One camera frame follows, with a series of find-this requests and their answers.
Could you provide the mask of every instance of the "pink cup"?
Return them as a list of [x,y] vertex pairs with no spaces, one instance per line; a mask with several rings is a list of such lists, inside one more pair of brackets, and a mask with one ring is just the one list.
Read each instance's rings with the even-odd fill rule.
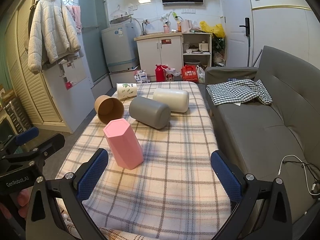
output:
[[119,167],[133,170],[143,162],[141,145],[125,119],[111,121],[103,132]]

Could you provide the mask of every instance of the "white fleece jacket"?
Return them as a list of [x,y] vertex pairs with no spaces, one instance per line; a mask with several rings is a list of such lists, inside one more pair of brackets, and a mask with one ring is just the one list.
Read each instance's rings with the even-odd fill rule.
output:
[[50,63],[81,49],[76,23],[62,0],[40,0],[30,32],[28,68],[41,71],[42,36]]

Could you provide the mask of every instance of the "red kettle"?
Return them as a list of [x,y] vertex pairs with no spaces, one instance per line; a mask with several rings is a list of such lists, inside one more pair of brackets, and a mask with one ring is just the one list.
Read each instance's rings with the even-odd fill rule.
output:
[[162,68],[161,65],[156,65],[156,81],[157,82],[164,82],[165,81],[165,70]]

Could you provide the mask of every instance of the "red gift bag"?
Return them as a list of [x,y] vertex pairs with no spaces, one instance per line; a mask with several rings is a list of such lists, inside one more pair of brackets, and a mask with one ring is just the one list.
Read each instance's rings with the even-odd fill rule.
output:
[[198,82],[196,66],[185,65],[181,69],[183,81]]

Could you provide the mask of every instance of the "human hand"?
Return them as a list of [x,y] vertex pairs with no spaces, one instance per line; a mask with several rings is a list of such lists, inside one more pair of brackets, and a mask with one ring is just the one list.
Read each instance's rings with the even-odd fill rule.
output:
[[[30,194],[27,189],[22,190],[18,194],[17,202],[20,205],[19,215],[23,218],[27,217],[29,200],[30,200]],[[0,210],[6,219],[10,219],[12,217],[9,210],[2,203],[0,203]]]

